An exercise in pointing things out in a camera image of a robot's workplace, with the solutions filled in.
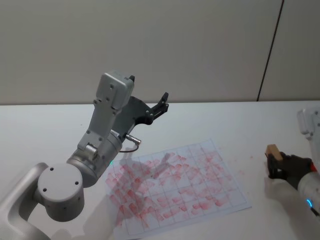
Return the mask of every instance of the gripper holding wooden block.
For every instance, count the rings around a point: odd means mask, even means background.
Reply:
[[[268,157],[269,154],[272,154],[274,158],[278,161],[283,160],[283,157],[281,156],[280,151],[275,144],[269,144],[266,147],[265,155]]]

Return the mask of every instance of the paper sheet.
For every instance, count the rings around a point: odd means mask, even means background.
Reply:
[[[143,238],[250,207],[211,140],[114,160],[103,177],[116,240]]]

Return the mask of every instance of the cable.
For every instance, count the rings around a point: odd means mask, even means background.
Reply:
[[[119,153],[133,153],[133,152],[137,151],[138,149],[139,149],[139,146],[136,145],[136,148],[135,148],[135,149],[128,150],[128,151],[119,151]]]

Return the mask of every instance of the white table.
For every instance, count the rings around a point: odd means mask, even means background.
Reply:
[[[250,209],[150,239],[318,239],[320,225],[298,193],[281,180],[267,178],[264,152],[267,144],[277,144],[285,153],[311,157],[296,113],[319,105],[320,101],[174,103],[151,126],[137,126],[132,134],[143,142],[134,156],[212,138],[252,203]],[[87,129],[92,111],[93,105],[0,106],[0,193],[37,162],[64,163]],[[84,194],[84,209],[70,222],[53,221],[40,205],[29,221],[52,240],[113,239],[103,181]]]

